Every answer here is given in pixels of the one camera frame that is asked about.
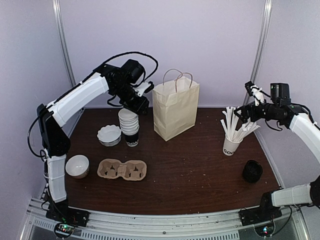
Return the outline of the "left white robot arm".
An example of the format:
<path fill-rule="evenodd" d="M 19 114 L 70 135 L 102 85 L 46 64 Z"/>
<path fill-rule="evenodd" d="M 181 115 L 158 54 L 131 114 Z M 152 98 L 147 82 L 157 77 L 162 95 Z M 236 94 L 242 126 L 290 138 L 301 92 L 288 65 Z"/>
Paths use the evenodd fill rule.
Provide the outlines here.
<path fill-rule="evenodd" d="M 119 103 L 137 115 L 146 113 L 149 100 L 144 96 L 154 84 L 137 80 L 145 73 L 136 60 L 129 59 L 121 66 L 103 63 L 85 80 L 47 105 L 37 108 L 42 146 L 47 162 L 47 181 L 50 197 L 54 203 L 52 213 L 61 222 L 72 218 L 72 211 L 62 201 L 67 199 L 65 189 L 65 160 L 71 141 L 62 127 L 80 109 L 98 96 L 108 93 L 119 98 Z"/>

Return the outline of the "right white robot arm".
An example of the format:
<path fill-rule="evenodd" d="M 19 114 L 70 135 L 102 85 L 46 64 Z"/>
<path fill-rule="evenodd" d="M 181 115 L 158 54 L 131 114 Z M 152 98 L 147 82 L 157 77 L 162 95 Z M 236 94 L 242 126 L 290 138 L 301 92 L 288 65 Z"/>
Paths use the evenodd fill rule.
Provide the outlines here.
<path fill-rule="evenodd" d="M 308 107 L 293 103 L 290 86 L 287 83 L 271 83 L 270 94 L 265 93 L 251 81 L 245 83 L 245 89 L 253 102 L 237 107 L 233 112 L 243 122 L 276 121 L 286 127 L 311 151 L 317 161 L 320 160 L 320 127 L 313 119 Z M 266 193 L 266 202 L 256 210 L 259 220 L 268 220 L 276 208 L 284 206 L 320 206 L 320 178 L 289 188 Z"/>

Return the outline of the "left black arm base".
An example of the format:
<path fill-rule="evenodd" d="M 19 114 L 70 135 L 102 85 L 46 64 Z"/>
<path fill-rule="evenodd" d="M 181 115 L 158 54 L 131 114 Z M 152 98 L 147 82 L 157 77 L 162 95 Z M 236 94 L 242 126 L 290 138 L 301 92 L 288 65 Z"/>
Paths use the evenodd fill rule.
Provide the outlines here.
<path fill-rule="evenodd" d="M 68 207 L 63 202 L 50 203 L 46 212 L 46 218 L 73 225 L 76 227 L 86 227 L 90 213 L 86 210 L 80 210 Z"/>

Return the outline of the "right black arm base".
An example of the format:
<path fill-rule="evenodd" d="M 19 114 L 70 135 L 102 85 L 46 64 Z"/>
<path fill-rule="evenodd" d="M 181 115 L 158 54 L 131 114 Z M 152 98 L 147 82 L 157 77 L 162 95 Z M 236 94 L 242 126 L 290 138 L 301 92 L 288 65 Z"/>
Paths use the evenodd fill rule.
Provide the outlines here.
<path fill-rule="evenodd" d="M 242 226 L 255 225 L 262 222 L 271 221 L 282 216 L 279 207 L 264 209 L 261 207 L 242 208 L 239 212 L 239 218 Z"/>

